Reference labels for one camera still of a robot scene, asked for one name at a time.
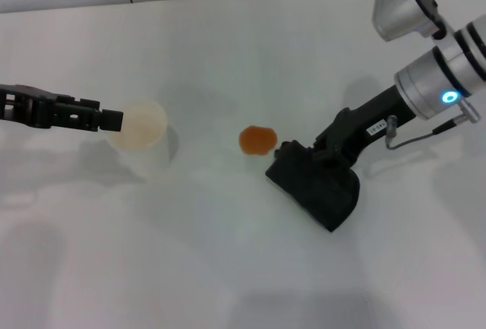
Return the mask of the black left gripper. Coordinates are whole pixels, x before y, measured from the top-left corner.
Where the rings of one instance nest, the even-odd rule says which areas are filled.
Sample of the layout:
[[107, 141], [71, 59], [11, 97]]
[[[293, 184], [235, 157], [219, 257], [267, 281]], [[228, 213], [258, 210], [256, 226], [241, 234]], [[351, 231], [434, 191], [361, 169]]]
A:
[[123, 112], [99, 110], [100, 102], [54, 94], [25, 85], [1, 85], [1, 120], [31, 128], [121, 131]]

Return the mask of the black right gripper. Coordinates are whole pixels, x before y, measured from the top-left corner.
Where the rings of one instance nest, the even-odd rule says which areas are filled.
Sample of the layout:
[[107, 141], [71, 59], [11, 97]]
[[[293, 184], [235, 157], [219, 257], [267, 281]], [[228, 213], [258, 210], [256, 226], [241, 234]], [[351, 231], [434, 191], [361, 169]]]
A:
[[330, 126], [315, 138], [313, 160], [354, 166], [355, 155], [386, 134], [387, 119], [391, 115], [397, 118], [398, 126], [416, 117], [396, 86], [389, 87], [357, 109], [342, 109]]

